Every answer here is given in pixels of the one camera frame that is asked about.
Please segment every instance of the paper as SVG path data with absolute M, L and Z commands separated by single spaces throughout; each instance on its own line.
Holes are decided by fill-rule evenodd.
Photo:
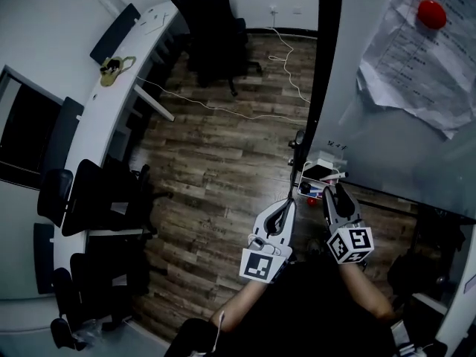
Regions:
M 439 30 L 417 18 L 422 0 L 390 0 L 358 71 L 361 93 L 404 109 L 452 138 L 475 118 L 476 0 L 434 0 Z

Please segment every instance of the black chair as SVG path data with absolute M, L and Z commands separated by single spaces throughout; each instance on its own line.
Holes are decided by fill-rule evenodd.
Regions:
M 246 74 L 249 66 L 262 72 L 258 62 L 248 61 L 244 19 L 235 19 L 230 0 L 172 0 L 185 18 L 192 36 L 188 68 L 197 71 L 199 84 L 227 78 L 237 95 L 233 76 Z
M 120 231 L 143 226 L 156 234 L 150 221 L 153 202 L 161 196 L 172 197 L 172 193 L 154 194 L 148 171 L 149 166 L 144 165 L 137 176 L 127 164 L 111 158 L 104 168 L 83 160 L 71 189 L 71 171 L 50 170 L 40 188 L 37 212 L 56 226 L 62 225 L 64 236 L 84 230 Z

